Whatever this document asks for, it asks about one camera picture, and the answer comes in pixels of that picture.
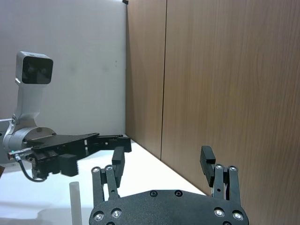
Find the wood grain panel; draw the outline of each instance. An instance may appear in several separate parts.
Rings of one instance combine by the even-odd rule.
[[[126,134],[160,158],[166,0],[127,7]]]
[[[300,221],[300,1],[168,0],[162,160],[210,193],[239,167],[252,225]]]

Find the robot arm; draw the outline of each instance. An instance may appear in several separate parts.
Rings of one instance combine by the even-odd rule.
[[[37,127],[34,119],[40,112],[43,88],[51,82],[52,68],[52,59],[44,54],[17,54],[18,105],[11,120],[0,121],[0,162],[18,162],[24,175],[34,182],[46,180],[49,173],[75,176],[77,160],[99,150],[122,146],[125,152],[131,152],[130,138],[122,135],[57,135],[50,128]],[[27,174],[22,160],[32,164],[33,178]]]
[[[26,140],[55,133],[49,128],[37,127],[34,121],[40,112],[43,88],[51,82],[52,68],[52,59],[44,54],[17,54],[15,83],[19,86],[18,104],[3,138],[6,152],[26,148]]]

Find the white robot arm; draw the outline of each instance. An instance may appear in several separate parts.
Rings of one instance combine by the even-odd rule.
[[[3,138],[4,150],[0,148],[0,151],[23,150],[27,147],[26,140],[55,134],[47,127],[37,127],[34,121],[40,112],[43,88],[51,82],[52,68],[52,59],[44,54],[17,54],[15,83],[19,86],[18,103]]]

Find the gray wall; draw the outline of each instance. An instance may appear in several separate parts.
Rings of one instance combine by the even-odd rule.
[[[0,0],[0,119],[16,107],[16,53],[29,51],[54,61],[39,126],[123,134],[125,14],[121,0]]]

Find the white tabletop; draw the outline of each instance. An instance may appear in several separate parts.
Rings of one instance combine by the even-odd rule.
[[[88,224],[93,208],[94,166],[111,164],[113,151],[100,151],[78,161],[79,175],[50,174],[42,183],[27,180],[21,171],[4,172],[0,179],[0,225],[71,225],[69,183],[78,181],[83,224]],[[204,194],[148,151],[132,142],[125,153],[125,168],[118,189],[121,197],[149,190],[180,189]],[[105,188],[105,199],[108,192]]]

